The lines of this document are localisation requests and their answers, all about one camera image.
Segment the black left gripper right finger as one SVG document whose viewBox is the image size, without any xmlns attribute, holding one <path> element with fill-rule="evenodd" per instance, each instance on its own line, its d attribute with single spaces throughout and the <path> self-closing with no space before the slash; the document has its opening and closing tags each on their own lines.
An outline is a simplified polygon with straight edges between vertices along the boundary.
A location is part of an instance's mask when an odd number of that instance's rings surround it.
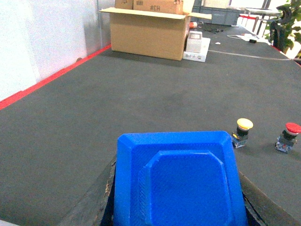
<svg viewBox="0 0 301 226">
<path fill-rule="evenodd" d="M 250 226 L 299 226 L 301 223 L 274 203 L 243 173 L 239 173 L 242 194 Z"/>
</svg>

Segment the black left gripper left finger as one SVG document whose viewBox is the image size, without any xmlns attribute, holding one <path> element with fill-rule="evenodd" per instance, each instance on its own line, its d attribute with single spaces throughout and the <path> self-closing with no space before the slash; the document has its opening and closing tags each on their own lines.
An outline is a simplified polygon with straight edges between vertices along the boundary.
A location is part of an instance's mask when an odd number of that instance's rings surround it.
<svg viewBox="0 0 301 226">
<path fill-rule="evenodd" d="M 59 226 L 112 226 L 115 194 L 114 156 L 79 202 L 58 223 Z"/>
</svg>

